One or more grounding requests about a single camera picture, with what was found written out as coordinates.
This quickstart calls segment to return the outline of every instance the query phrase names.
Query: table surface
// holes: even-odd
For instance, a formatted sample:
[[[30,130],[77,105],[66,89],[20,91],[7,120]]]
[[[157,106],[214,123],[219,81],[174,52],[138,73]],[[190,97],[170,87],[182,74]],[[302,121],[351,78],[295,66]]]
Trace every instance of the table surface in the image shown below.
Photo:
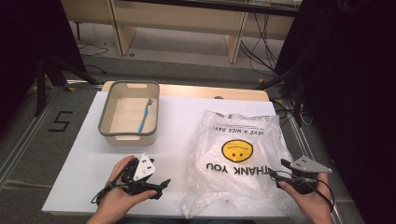
[[[272,103],[267,102],[268,96],[264,91],[160,85],[161,106],[156,142],[148,147],[116,147],[109,145],[97,128],[110,84],[111,82],[106,83],[103,91],[95,96],[75,144],[42,208],[43,212],[53,215],[94,213],[96,204],[92,204],[91,199],[106,183],[114,164],[131,154],[140,158],[145,152],[150,158],[155,159],[154,165],[157,168],[157,173],[148,182],[159,184],[168,178],[172,181],[163,191],[160,200],[140,203],[131,209],[127,216],[183,217],[179,206],[185,191],[188,148],[204,112],[211,110],[245,116],[276,114]],[[207,99],[215,96],[237,100]],[[273,204],[262,203],[250,217],[285,216]],[[195,217],[246,218],[232,204],[226,202],[212,203]]]

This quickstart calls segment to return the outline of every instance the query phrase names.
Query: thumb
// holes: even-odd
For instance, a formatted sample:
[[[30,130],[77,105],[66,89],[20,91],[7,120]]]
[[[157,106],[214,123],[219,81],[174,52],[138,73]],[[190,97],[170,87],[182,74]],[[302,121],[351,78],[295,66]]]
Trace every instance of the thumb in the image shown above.
[[[157,194],[157,191],[155,191],[155,190],[146,190],[144,192],[134,195],[132,203],[133,204],[141,203],[156,194]]]
[[[278,182],[279,186],[285,190],[293,199],[295,199],[296,197],[298,197],[300,195],[299,192],[297,192],[297,190],[295,190],[295,188],[286,183],[285,181],[279,181]]]

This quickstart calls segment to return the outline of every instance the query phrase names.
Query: hand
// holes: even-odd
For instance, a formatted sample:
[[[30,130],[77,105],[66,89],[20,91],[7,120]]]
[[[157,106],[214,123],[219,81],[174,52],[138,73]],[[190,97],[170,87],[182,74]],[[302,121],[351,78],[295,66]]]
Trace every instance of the hand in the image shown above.
[[[134,159],[134,156],[125,157],[119,161],[113,169],[107,184],[110,183],[122,168]],[[157,194],[155,190],[147,190],[140,194],[129,195],[123,191],[121,187],[115,187],[109,191],[102,199],[95,214],[88,220],[87,224],[109,224],[120,220],[125,214],[136,204],[145,201]]]
[[[329,184],[329,178],[325,173],[318,174],[318,179]],[[295,202],[297,202],[304,216],[312,223],[332,223],[330,206],[316,192],[300,194],[290,184],[284,181],[279,181],[279,185],[294,199]],[[317,190],[330,200],[331,192],[326,185],[318,182]]]

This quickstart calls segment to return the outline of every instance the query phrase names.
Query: gray floor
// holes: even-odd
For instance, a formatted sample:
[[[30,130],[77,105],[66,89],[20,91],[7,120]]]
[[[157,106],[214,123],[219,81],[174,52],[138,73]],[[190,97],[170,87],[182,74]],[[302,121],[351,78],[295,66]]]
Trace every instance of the gray floor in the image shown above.
[[[76,25],[71,23],[71,26],[77,36]],[[222,35],[139,29],[128,54],[120,56],[117,53],[111,27],[83,23],[80,25],[80,33],[81,39],[78,40],[80,47],[93,44],[108,49],[107,52],[95,57],[83,56],[85,64],[94,64],[107,71],[107,74],[102,74],[96,68],[87,67],[95,78],[101,80],[126,77],[151,78],[160,83],[254,89],[259,84],[260,78],[264,80],[271,78],[254,72],[251,66],[271,76],[264,67],[251,63],[242,51],[239,52],[236,64],[228,63],[225,39]],[[254,38],[244,39],[249,48],[253,48],[256,41],[257,39]],[[269,42],[277,55],[282,48],[282,41]],[[81,49],[82,54],[89,55],[101,51],[103,50],[92,46]],[[261,58],[265,58],[262,44],[255,52]],[[275,86],[268,91],[271,98],[279,96],[279,88]],[[86,221],[86,217],[54,217],[44,214],[41,212],[41,206],[50,192],[50,186],[62,169],[63,161],[74,143],[96,91],[87,88],[76,88],[75,91],[49,91],[49,96],[59,95],[59,97],[51,105],[48,115],[40,121],[38,131],[28,142],[29,146],[26,147],[18,165],[14,167],[7,184],[0,191],[1,223],[84,223]],[[23,134],[30,123],[37,121],[33,117],[35,98],[34,90],[27,92],[21,106],[15,112],[8,132],[0,137],[0,164],[4,164],[15,146],[19,146],[18,143],[26,136]],[[53,123],[57,111],[73,111],[73,115],[68,117],[71,120],[67,128],[68,132],[48,132],[48,129],[57,128]],[[309,126],[304,125],[301,129],[295,128],[293,119],[282,119],[281,123],[288,149],[294,158],[299,158],[308,151],[311,158],[334,169],[334,174],[330,176],[337,205],[334,223],[363,223],[336,167],[329,162],[330,155],[321,140],[315,122]],[[287,219],[263,219],[256,222],[290,223]]]

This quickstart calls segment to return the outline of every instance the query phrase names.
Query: white table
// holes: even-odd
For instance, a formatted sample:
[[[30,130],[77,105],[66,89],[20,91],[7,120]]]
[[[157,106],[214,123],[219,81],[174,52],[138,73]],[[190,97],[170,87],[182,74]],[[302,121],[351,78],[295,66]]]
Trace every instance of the white table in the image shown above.
[[[179,206],[187,175],[188,149],[195,127],[204,111],[245,116],[274,115],[272,103],[263,101],[215,100],[205,98],[160,96],[157,140],[148,147],[114,147],[98,132],[99,119],[107,92],[98,92],[82,124],[75,144],[49,194],[42,211],[53,215],[89,215],[97,206],[93,196],[104,187],[114,164],[127,155],[141,153],[155,159],[157,168],[149,183],[160,184],[171,178],[160,200],[147,200],[129,211],[134,217],[183,217]],[[229,203],[209,205],[196,217],[234,217],[242,215]],[[263,203],[252,217],[285,217],[273,204]]]

